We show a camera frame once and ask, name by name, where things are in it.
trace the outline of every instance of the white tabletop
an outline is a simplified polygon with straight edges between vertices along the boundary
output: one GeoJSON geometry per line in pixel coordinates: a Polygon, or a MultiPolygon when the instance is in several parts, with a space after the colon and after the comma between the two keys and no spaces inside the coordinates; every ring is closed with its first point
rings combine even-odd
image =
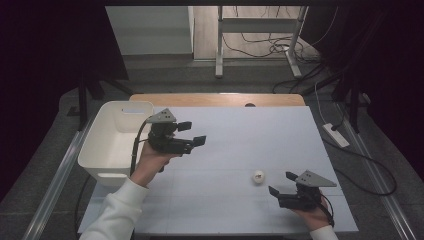
{"type": "MultiPolygon", "coordinates": [[[[158,112],[165,107],[156,107],[158,112]]],[[[178,122],[193,122],[176,138],[206,135],[206,144],[173,159],[150,183],[136,233],[147,235],[268,235],[307,232],[268,192],[294,194],[285,172],[315,172],[337,187],[321,188],[335,212],[335,231],[358,231],[309,107],[170,107],[178,122]],[[265,173],[257,185],[255,170],[265,173]]],[[[80,232],[117,188],[96,185],[80,232]]]]}

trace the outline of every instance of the wooden floor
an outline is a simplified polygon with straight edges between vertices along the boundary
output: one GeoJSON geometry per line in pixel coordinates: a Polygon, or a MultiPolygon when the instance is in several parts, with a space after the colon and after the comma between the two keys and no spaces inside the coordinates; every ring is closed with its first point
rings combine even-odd
{"type": "MultiPolygon", "coordinates": [[[[240,18],[297,18],[300,7],[285,6],[226,6],[223,8],[223,17],[240,18]]],[[[194,7],[195,32],[194,32],[194,59],[214,59],[218,41],[218,8],[216,6],[194,7]]],[[[272,44],[267,41],[271,38],[291,37],[292,34],[273,33],[225,33],[224,40],[228,44],[224,47],[224,58],[253,58],[247,54],[229,49],[238,49],[255,56],[263,56],[270,53],[272,44]],[[265,40],[259,43],[248,41],[265,40]]],[[[317,52],[303,40],[299,42],[304,45],[304,54],[316,56],[317,52]]],[[[289,44],[290,40],[279,41],[278,44],[289,44]]],[[[285,58],[284,53],[271,54],[267,58],[285,58]]]]}

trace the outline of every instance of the white desk leg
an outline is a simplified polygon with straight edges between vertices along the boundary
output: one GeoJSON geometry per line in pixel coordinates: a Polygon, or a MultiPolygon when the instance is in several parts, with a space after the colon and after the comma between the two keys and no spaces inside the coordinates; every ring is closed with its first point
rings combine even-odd
{"type": "Polygon", "coordinates": [[[215,77],[222,78],[223,75],[223,54],[222,48],[222,6],[218,6],[218,47],[216,49],[216,64],[215,64],[215,77]]]}
{"type": "Polygon", "coordinates": [[[300,13],[299,13],[299,16],[297,18],[297,23],[296,23],[296,27],[295,27],[294,32],[293,32],[293,36],[292,36],[292,39],[291,39],[291,42],[290,42],[290,46],[288,48],[285,48],[287,61],[290,64],[290,68],[291,68],[295,78],[301,78],[302,77],[302,73],[300,73],[299,66],[297,65],[297,62],[296,62],[296,57],[294,56],[294,50],[295,50],[295,47],[296,47],[297,39],[299,38],[300,29],[302,29],[303,20],[305,19],[306,8],[307,8],[306,6],[303,6],[303,7],[300,8],[300,13]]]}

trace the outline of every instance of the white wall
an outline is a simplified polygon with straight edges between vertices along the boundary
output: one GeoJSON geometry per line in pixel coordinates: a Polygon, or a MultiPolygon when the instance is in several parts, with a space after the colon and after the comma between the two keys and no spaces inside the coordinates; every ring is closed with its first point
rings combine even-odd
{"type": "Polygon", "coordinates": [[[106,7],[122,55],[193,52],[193,7],[106,7]]]}

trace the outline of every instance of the sleeve cuff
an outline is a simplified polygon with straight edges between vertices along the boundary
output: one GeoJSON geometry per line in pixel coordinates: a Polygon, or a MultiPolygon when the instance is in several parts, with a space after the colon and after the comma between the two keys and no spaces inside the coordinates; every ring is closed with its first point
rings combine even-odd
{"type": "Polygon", "coordinates": [[[334,233],[333,227],[330,225],[319,228],[317,230],[314,230],[310,232],[312,239],[314,240],[320,240],[320,239],[326,239],[326,240],[333,240],[338,239],[336,234],[334,233]]]}
{"type": "Polygon", "coordinates": [[[148,193],[149,189],[141,187],[127,178],[121,188],[113,195],[129,205],[137,207],[140,206],[148,193]]]}

